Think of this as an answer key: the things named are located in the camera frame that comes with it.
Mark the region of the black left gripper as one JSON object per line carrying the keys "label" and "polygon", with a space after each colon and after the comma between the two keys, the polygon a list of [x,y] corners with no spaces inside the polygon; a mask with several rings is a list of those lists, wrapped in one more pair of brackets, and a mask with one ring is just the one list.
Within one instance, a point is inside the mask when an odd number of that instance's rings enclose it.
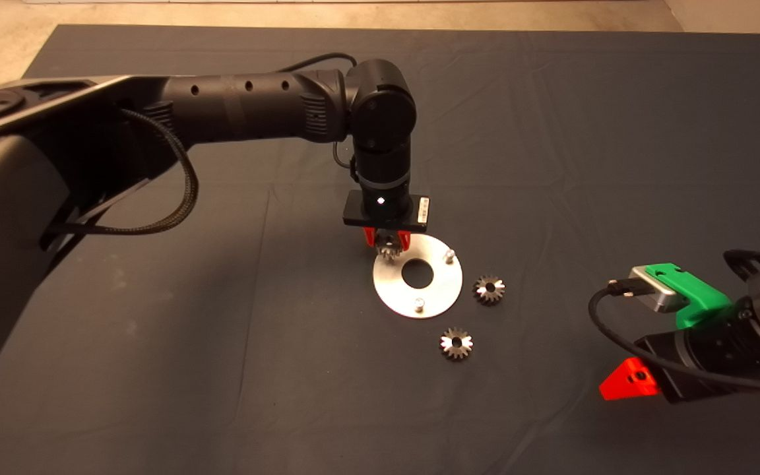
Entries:
{"label": "black left gripper", "polygon": [[342,222],[363,228],[368,247],[377,246],[377,229],[397,231],[399,249],[410,248],[411,232],[424,234],[428,230],[430,198],[413,193],[383,193],[350,190],[342,211]]}

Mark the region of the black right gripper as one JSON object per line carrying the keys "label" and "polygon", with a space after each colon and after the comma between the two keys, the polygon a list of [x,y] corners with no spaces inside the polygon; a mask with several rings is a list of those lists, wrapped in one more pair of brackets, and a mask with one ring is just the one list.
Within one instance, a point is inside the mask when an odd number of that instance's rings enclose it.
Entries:
{"label": "black right gripper", "polygon": [[[760,379],[760,338],[752,327],[752,318],[751,304],[741,300],[692,327],[644,336],[636,344],[654,357],[690,369]],[[631,357],[599,384],[599,391],[607,402],[661,393],[666,402],[679,404],[727,396],[740,388],[715,385]]]}

